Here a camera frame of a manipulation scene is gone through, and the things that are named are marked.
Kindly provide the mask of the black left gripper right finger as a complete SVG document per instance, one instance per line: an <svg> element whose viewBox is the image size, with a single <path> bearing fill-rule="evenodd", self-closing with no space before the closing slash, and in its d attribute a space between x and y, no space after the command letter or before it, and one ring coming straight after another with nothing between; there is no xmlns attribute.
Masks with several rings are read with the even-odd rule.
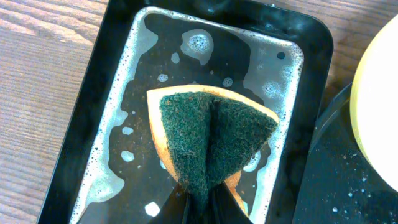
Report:
<svg viewBox="0 0 398 224"><path fill-rule="evenodd" d="M209 206L210 224L251 224L224 182L212 188Z"/></svg>

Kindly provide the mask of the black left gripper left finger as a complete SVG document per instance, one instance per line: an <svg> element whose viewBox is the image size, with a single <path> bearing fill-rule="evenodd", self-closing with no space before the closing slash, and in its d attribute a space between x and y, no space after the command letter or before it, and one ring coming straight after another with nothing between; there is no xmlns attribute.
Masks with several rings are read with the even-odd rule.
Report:
<svg viewBox="0 0 398 224"><path fill-rule="evenodd" d="M190 194L177 184L160 212L148 224L187 224L190 213Z"/></svg>

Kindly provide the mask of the orange green scrub sponge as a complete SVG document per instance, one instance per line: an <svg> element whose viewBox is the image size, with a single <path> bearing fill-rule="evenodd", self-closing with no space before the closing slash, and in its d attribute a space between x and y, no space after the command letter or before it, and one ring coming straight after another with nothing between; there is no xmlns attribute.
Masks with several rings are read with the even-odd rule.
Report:
<svg viewBox="0 0 398 224"><path fill-rule="evenodd" d="M193 216L209 207L210 192L235 187L243 167L279 125L275 112L239 93L208 85L180 85L147 91L152 139L169 174L191 195Z"/></svg>

